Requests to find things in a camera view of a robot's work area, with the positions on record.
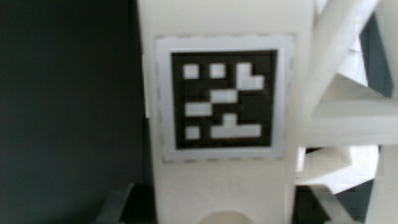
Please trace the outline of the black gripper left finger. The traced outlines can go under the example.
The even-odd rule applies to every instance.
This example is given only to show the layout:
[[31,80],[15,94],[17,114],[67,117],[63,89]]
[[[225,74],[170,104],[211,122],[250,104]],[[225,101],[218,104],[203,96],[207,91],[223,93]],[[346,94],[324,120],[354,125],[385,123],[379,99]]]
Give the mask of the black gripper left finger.
[[150,186],[127,184],[108,193],[93,224],[155,224]]

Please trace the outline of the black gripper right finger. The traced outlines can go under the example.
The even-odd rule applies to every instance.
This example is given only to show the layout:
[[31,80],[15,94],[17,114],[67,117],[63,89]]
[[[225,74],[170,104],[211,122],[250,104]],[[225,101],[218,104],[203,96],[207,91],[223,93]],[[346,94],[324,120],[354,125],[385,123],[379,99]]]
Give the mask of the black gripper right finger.
[[362,224],[324,185],[298,185],[294,188],[291,224]]

